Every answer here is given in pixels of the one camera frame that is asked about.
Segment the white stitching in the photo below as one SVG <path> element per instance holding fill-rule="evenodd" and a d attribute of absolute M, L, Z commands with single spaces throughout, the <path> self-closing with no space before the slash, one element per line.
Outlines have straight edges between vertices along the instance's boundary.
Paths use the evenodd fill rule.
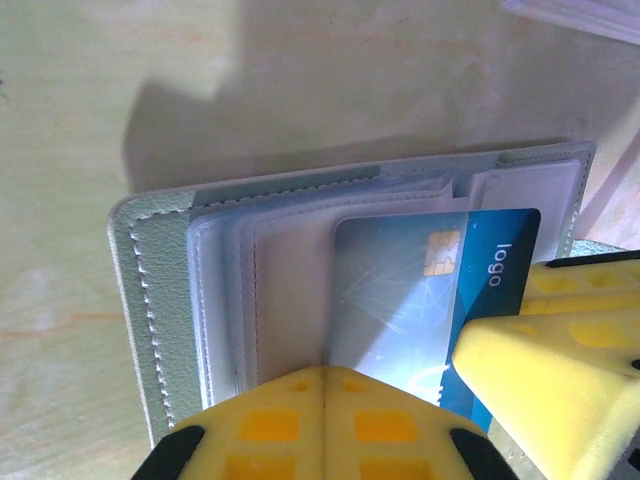
<path fill-rule="evenodd" d="M 367 181 L 367 180 L 373 180 L 374 178 L 376 178 L 376 176 L 370 176 L 370 177 L 358 177 L 358 178 L 354 178 L 351 180 L 343 180 L 340 182 L 332 182 L 332 183 L 325 183 L 325 184 L 321 184 L 321 185 L 316 185 L 316 186 L 311 186 L 311 187 L 303 187 L 303 188 L 296 188 L 296 189 L 291 189 L 291 190 L 282 190 L 279 192 L 273 192 L 273 193 L 267 193 L 267 194 L 261 194 L 261 195 L 249 195 L 246 197 L 242 197 L 242 198 L 237 198 L 237 199 L 230 199 L 230 200 L 223 200 L 223 201 L 219 201 L 219 202 L 213 202 L 207 205 L 196 205 L 196 206 L 190 206 L 187 208 L 182 208 L 182 209 L 175 209 L 175 210 L 163 210 L 163 211 L 159 211 L 159 212 L 153 212 L 152 214 L 147 214 L 147 215 L 141 215 L 140 217 L 137 217 L 136 219 L 133 220 L 133 223 L 129 224 L 129 238 L 131 239 L 131 245 L 132 245 L 132 249 L 133 249 L 133 253 L 134 256 L 136 257 L 136 263 L 137 263 L 137 267 L 138 267 L 138 280 L 140 282 L 140 287 L 142 288 L 142 296 L 143 296 L 143 302 L 145 304 L 146 307 L 146 318 L 147 318 L 147 325 L 149 328 L 149 332 L 151 333 L 151 346 L 153 348 L 153 357 L 154 357 L 154 362 L 155 362 L 155 367 L 156 367 L 156 374 L 157 374 L 157 378 L 158 378 L 158 383 L 160 384 L 160 395 L 162 397 L 162 404 L 164 406 L 164 412 L 165 415 L 167 417 L 167 426 L 169 428 L 173 428 L 175 426 L 175 416 L 172 413 L 172 407 L 171 407 L 171 401 L 169 399 L 169 392 L 167 390 L 167 382 L 165 380 L 164 377 L 164 369 L 162 366 L 162 354 L 160 353 L 160 341 L 158 340 L 158 330 L 157 330 L 157 326 L 156 326 L 156 321 L 155 321 L 155 314 L 153 313 L 153 309 L 151 308 L 151 299 L 149 296 L 149 284 L 146 281 L 146 270 L 144 269 L 143 266 L 143 258 L 142 258 L 142 252 L 140 250 L 139 247 L 139 239 L 136 237 L 133 228 L 135 227 L 135 225 L 138 222 L 141 222 L 143 220 L 148 220 L 150 218 L 155 218 L 157 216 L 161 216 L 161 215 L 168 215 L 168 214 L 172 214 L 172 213 L 178 213 L 178 214 L 182 214 L 185 212 L 190 212 L 190 211 L 194 211 L 194 210 L 199 210 L 199 209 L 203 209 L 203 208 L 211 208 L 214 206 L 222 206 L 222 205 L 233 205 L 233 204 L 237 204 L 240 202 L 246 202 L 249 200 L 254 200 L 254 199 L 265 199 L 265 198 L 270 198 L 270 197 L 274 197 L 274 196 L 281 196 L 281 195 L 289 195 L 289 194 L 293 194 L 293 193 L 298 193 L 298 192 L 302 192 L 302 191 L 309 191 L 309 190 L 321 190 L 323 188 L 327 188 L 327 187 L 332 187 L 332 186 L 336 186 L 336 185 L 343 185 L 343 184 L 350 184 L 350 183 L 355 183 L 355 182 L 360 182 L 360 181 Z"/>
<path fill-rule="evenodd" d="M 593 161 L 592 158 L 592 154 L 591 152 L 589 152 L 588 150 L 581 150 L 578 153 L 586 153 L 588 154 L 588 160 L 590 162 Z M 577 200 L 575 201 L 574 205 L 573 205 L 573 214 L 571 215 L 571 223 L 569 224 L 569 228 L 567 229 L 567 239 L 564 242 L 564 248 L 562 250 L 562 256 L 566 257 L 567 256 L 567 252 L 569 251 L 569 244 L 571 244 L 571 246 L 573 246 L 573 229 L 576 226 L 576 221 L 578 220 L 578 215 L 580 215 L 580 204 L 582 203 L 582 197 L 584 195 L 584 189 L 586 187 L 587 184 L 587 175 L 588 175 L 588 170 L 587 169 L 582 169 L 582 179 L 580 180 L 580 187 L 578 189 L 578 194 L 577 194 Z"/>
<path fill-rule="evenodd" d="M 162 370 L 162 356 L 160 355 L 160 343 L 158 342 L 157 328 L 155 315 L 151 310 L 151 300 L 149 298 L 149 284 L 146 281 L 146 271 L 142 266 L 142 253 L 138 245 L 138 238 L 133 233 L 133 226 L 129 227 L 129 237 L 133 244 L 133 253 L 136 256 L 136 262 L 138 264 L 138 272 L 140 279 L 140 286 L 142 287 L 143 301 L 146 307 L 147 324 L 149 332 L 151 333 L 151 347 L 153 348 L 153 357 L 156 364 L 156 375 L 158 377 L 158 383 L 160 384 L 160 395 L 162 396 L 162 404 L 164 405 L 164 413 L 167 417 L 167 426 L 173 428 L 175 425 L 175 417 L 171 413 L 171 402 L 169 401 L 169 392 L 167 391 L 167 383 L 164 379 L 164 372 Z"/>

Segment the wooden table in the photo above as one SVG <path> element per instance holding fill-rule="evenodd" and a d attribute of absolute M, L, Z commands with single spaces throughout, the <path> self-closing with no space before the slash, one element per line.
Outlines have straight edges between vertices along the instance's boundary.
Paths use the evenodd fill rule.
<path fill-rule="evenodd" d="M 129 187 L 589 139 L 588 234 L 640 243 L 637 47 L 498 0 L 6 0 L 0 38 L 3 478 L 148 452 L 105 233 Z"/>

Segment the yellow foam clamp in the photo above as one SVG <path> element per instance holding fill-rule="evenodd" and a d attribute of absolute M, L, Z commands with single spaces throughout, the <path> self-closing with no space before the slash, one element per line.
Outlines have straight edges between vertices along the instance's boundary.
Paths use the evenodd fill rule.
<path fill-rule="evenodd" d="M 551 480 L 606 478 L 640 426 L 640 309 L 474 320 L 453 363 Z"/>
<path fill-rule="evenodd" d="M 516 479 L 469 420 L 341 367 L 298 371 L 185 420 L 133 478 Z"/>
<path fill-rule="evenodd" d="M 640 260 L 560 268 L 551 268 L 545 264 L 534 265 L 529 271 L 520 314 L 619 308 L 640 308 Z"/>

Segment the light green leather wallet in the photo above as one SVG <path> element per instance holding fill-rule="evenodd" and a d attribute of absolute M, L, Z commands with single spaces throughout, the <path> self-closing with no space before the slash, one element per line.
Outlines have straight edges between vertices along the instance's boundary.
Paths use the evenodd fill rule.
<path fill-rule="evenodd" d="M 433 202 L 439 211 L 538 208 L 542 223 L 534 256 L 543 260 L 570 251 L 571 228 L 594 152 L 592 143 L 569 143 L 389 160 L 224 181 L 123 200 L 111 213 L 109 238 L 152 443 L 176 422 L 218 401 L 211 392 L 219 381 L 216 372 L 226 365 L 221 351 L 230 342 L 223 330 L 234 328 L 212 323 L 207 309 L 218 305 L 213 289 L 195 291 L 194 286 L 206 280 L 206 272 L 198 271 L 206 253 L 200 250 L 210 248 L 209 244 L 190 246 L 188 232 L 196 219 L 231 215 L 240 209 L 291 210 L 312 201 L 325 202 L 323 208 L 339 206 L 343 215 L 349 214 L 351 204 L 359 205 L 354 215 L 376 214 L 374 207 L 363 210 L 362 202 L 353 200 L 364 194 L 370 203 L 377 202 L 372 195 L 381 196 L 380 204 L 407 202 L 411 211 L 428 210 Z M 322 200 L 326 196 L 344 201 L 329 205 Z M 329 220 L 323 222 L 318 228 L 330 227 Z M 330 263 L 329 250 L 314 251 L 314 255 L 318 264 L 323 258 Z M 217 274 L 216 264 L 208 262 L 205 267 Z M 286 277 L 287 266 L 278 268 L 280 278 L 283 272 Z M 320 285 L 324 280 L 318 277 L 317 281 Z M 311 313 L 321 317 L 320 312 Z M 209 351 L 216 345 L 219 348 Z M 277 355 L 273 351 L 267 357 L 273 360 Z M 233 381 L 239 367 L 230 363 L 224 368 Z"/>

